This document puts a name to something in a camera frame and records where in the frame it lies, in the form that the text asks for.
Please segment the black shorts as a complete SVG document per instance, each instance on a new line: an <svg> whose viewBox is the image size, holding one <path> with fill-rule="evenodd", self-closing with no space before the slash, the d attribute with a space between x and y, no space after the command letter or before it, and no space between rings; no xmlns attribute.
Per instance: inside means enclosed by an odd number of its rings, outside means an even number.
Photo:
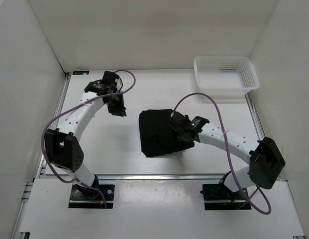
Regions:
<svg viewBox="0 0 309 239"><path fill-rule="evenodd" d="M146 110L139 115L141 151L146 157L157 157L193 148L194 142L180 142L168 125L171 109Z"/></svg>

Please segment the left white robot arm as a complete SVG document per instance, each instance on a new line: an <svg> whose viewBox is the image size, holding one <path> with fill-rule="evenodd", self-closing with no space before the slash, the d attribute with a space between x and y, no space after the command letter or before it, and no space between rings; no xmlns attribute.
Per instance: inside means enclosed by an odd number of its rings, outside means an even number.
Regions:
<svg viewBox="0 0 309 239"><path fill-rule="evenodd" d="M67 113L64 121L56 129L47 129L44 134L44 148L49 163L66 172L88 199L96 198L100 190L96 175L83 163L80 138L103 106L107 106L113 116L126 116L122 87L123 82L117 72L105 71L100 80L88 83L78 105Z"/></svg>

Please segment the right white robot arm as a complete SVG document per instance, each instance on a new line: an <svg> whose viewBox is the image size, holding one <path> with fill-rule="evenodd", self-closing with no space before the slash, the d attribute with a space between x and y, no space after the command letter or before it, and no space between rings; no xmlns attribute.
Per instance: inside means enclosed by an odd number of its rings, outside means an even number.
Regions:
<svg viewBox="0 0 309 239"><path fill-rule="evenodd" d="M223 133L220 127L205 118L189 120L188 116L179 112L172 113L169 125L181 142L196 141L212 145L248 164L247 167L223 176L218 192L224 199L232 198L239 191L234 178L237 178L242 188L258 186L271 189L286 165L275 141L269 137L254 140L232 132Z"/></svg>

